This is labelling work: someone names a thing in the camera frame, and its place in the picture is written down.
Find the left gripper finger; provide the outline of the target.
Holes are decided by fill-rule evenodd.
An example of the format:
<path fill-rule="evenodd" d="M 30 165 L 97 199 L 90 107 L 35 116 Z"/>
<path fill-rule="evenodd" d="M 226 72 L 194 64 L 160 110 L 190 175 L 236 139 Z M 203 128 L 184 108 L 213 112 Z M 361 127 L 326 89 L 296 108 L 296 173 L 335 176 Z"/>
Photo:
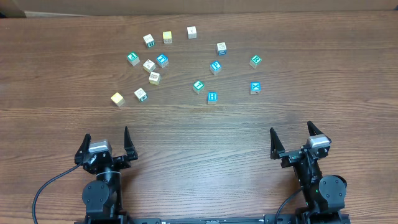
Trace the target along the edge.
<path fill-rule="evenodd" d="M 133 161 L 138 159 L 136 148 L 131 140 L 128 127 L 124 130 L 124 150 L 126 151 L 127 159 Z"/>
<path fill-rule="evenodd" d="M 83 142 L 82 142 L 81 146 L 79 147 L 79 149 L 77 150 L 75 157 L 74 157 L 74 162 L 76 165 L 83 163 L 84 158 L 85 158 L 86 154 L 88 153 L 90 142 L 91 142 L 91 135 L 85 134 Z"/>

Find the white block green number side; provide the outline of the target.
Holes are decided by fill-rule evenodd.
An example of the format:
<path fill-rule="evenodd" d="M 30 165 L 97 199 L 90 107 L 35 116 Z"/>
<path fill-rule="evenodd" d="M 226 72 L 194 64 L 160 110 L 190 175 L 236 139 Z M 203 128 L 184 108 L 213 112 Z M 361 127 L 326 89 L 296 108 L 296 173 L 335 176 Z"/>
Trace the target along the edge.
<path fill-rule="evenodd" d="M 143 102 L 148 98 L 147 93 L 142 88 L 136 90 L 134 94 L 140 102 Z"/>

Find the blue letter H block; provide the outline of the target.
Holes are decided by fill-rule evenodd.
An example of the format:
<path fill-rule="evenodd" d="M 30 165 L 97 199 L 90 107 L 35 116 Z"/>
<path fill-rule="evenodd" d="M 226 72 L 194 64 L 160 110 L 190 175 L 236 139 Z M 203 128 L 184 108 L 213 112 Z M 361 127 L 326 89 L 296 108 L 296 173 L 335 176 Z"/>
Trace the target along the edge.
<path fill-rule="evenodd" d="M 207 103 L 208 104 L 216 104 L 218 101 L 218 94 L 217 92 L 208 92 L 207 95 Z"/>

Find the wooden block airplane drawing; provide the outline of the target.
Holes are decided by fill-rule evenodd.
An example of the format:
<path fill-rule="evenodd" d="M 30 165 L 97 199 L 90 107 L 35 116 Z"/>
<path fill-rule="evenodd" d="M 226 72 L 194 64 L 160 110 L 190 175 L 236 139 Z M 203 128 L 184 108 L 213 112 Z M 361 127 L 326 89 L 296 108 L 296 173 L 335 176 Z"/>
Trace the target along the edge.
<path fill-rule="evenodd" d="M 144 70 L 151 73 L 156 69 L 156 65 L 150 59 L 146 60 L 143 64 Z"/>

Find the blue letter P block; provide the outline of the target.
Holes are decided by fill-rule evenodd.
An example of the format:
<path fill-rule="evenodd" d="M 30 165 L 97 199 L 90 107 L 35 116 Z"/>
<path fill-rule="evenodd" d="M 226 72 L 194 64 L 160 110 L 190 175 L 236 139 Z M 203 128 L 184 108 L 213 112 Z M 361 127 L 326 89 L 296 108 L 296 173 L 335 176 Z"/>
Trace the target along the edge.
<path fill-rule="evenodd" d="M 214 61 L 210 65 L 210 70 L 212 74 L 217 75 L 220 73 L 220 71 L 222 71 L 222 65 L 219 63 L 219 61 Z"/>

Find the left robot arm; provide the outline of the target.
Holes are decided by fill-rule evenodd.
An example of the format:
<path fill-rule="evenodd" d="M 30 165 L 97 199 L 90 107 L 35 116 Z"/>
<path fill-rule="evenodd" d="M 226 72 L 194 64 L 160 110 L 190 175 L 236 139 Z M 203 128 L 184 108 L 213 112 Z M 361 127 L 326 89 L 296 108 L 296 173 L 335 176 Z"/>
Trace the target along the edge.
<path fill-rule="evenodd" d="M 121 188 L 121 170 L 130 168 L 131 161 L 138 159 L 128 128 L 124 130 L 124 150 L 124 155 L 113 157 L 108 140 L 91 142 L 91 136 L 85 135 L 74 157 L 75 164 L 96 176 L 82 192 L 85 223 L 132 222 L 129 213 L 123 209 Z"/>

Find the blue letter X block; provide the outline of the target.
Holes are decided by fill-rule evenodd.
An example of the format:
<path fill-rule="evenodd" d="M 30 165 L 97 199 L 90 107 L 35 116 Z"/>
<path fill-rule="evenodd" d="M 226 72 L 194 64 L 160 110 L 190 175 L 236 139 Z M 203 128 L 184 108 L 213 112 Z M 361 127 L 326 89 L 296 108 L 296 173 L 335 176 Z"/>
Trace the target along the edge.
<path fill-rule="evenodd" d="M 251 95 L 260 94 L 261 92 L 261 83 L 260 82 L 251 82 Z"/>

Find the wooden block yellow side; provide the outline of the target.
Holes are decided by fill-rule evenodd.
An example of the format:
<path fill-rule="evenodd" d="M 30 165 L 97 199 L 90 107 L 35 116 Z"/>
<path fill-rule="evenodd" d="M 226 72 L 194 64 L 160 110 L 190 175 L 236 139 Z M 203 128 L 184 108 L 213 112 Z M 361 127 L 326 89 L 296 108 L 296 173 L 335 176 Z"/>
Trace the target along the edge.
<path fill-rule="evenodd" d="M 159 73 L 151 72 L 149 76 L 149 83 L 158 85 L 160 83 L 161 76 Z"/>

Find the green letter R block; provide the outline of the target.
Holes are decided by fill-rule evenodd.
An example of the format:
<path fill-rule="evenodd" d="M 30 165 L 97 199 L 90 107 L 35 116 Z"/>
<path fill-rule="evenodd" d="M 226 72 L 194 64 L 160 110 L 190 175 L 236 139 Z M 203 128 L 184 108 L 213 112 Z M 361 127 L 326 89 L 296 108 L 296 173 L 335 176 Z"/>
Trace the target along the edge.
<path fill-rule="evenodd" d="M 262 58 L 260 58 L 260 56 L 258 55 L 254 55 L 250 61 L 249 64 L 250 66 L 252 66 L 252 68 L 256 69 L 258 67 L 258 65 L 260 65 L 262 62 Z"/>

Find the green number 7 block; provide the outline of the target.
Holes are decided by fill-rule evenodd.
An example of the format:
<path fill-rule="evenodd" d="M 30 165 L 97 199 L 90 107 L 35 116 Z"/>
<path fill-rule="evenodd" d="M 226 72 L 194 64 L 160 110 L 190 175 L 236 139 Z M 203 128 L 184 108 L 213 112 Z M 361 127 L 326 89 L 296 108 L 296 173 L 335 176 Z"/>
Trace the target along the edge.
<path fill-rule="evenodd" d="M 200 94 L 200 92 L 204 89 L 205 84 L 200 81 L 197 80 L 194 84 L 193 84 L 193 91 L 197 94 Z"/>

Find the green letter block left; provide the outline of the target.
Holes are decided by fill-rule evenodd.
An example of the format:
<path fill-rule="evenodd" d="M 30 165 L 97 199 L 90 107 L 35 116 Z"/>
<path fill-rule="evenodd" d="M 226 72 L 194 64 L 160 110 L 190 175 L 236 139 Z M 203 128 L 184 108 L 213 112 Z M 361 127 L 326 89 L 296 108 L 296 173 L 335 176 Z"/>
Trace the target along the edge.
<path fill-rule="evenodd" d="M 139 59 L 138 55 L 135 52 L 131 52 L 130 54 L 127 55 L 127 61 L 132 66 L 136 66 L 140 62 L 140 59 Z"/>

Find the white block blue side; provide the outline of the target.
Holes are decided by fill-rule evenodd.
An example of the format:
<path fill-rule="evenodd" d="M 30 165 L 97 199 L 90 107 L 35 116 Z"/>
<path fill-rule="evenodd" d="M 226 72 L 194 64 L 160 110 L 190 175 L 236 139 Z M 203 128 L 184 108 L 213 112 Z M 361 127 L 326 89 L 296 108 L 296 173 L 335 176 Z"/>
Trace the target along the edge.
<path fill-rule="evenodd" d="M 217 43 L 216 49 L 218 55 L 225 55 L 227 53 L 227 47 L 225 42 Z"/>

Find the yellow top block far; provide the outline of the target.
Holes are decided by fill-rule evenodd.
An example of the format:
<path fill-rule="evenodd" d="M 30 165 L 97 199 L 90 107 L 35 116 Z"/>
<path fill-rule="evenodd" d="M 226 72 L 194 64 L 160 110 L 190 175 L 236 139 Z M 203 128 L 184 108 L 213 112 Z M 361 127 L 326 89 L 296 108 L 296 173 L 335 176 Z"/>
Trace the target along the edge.
<path fill-rule="evenodd" d="M 172 43 L 172 32 L 165 31 L 162 33 L 164 44 L 171 44 Z"/>

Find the white block top centre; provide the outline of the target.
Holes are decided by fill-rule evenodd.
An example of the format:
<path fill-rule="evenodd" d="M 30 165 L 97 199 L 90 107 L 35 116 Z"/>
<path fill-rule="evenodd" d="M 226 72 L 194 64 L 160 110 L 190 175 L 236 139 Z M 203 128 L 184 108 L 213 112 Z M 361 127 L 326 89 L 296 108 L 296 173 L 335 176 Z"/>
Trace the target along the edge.
<path fill-rule="evenodd" d="M 187 34 L 189 39 L 197 38 L 197 29 L 195 26 L 187 27 Z"/>

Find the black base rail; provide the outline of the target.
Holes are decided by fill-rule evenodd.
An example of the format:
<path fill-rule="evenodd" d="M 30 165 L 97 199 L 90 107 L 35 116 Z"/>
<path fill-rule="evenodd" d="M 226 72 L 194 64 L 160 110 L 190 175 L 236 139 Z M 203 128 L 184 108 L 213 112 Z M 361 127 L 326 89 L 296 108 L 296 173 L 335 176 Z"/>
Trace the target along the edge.
<path fill-rule="evenodd" d="M 160 218 L 131 218 L 127 220 L 105 220 L 105 221 L 92 221 L 89 218 L 75 222 L 75 224 L 84 223 L 130 223 L 130 224 L 294 224 L 304 223 L 297 221 L 295 215 L 279 215 L 275 219 L 275 215 L 264 215 L 257 218 L 188 218 L 188 219 L 173 219 L 161 220 Z"/>

